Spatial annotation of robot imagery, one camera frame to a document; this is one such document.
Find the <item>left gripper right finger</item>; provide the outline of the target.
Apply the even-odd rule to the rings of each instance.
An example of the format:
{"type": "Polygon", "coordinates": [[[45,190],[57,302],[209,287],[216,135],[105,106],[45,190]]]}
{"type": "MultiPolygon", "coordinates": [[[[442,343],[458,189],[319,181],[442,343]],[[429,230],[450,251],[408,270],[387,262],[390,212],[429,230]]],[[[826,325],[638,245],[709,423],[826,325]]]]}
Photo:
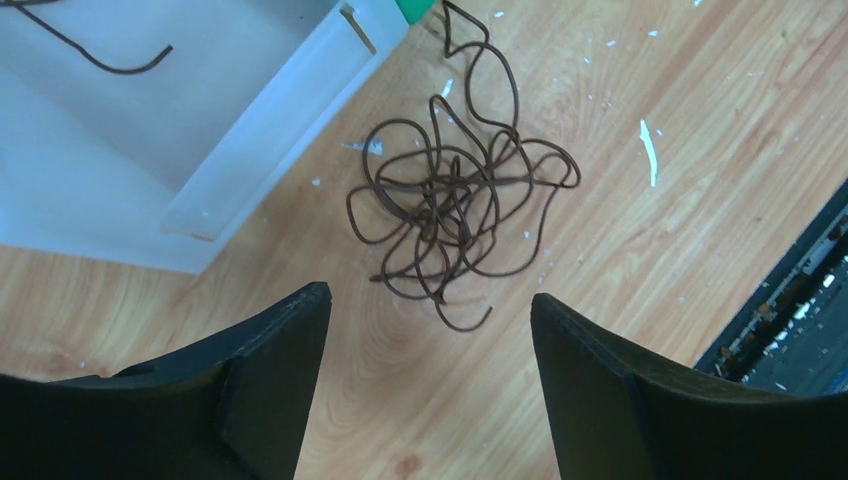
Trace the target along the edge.
{"type": "Polygon", "coordinates": [[[847,397],[773,393],[681,365],[554,296],[535,359],[564,479],[843,479],[847,397]]]}

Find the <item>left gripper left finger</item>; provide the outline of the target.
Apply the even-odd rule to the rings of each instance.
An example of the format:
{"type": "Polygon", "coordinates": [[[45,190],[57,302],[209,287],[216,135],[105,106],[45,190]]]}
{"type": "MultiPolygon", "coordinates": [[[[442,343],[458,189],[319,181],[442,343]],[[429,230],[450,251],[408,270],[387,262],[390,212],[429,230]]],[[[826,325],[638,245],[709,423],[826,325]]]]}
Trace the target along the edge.
{"type": "Polygon", "coordinates": [[[110,377],[1,378],[5,479],[291,479],[331,317],[324,282],[110,377]]]}

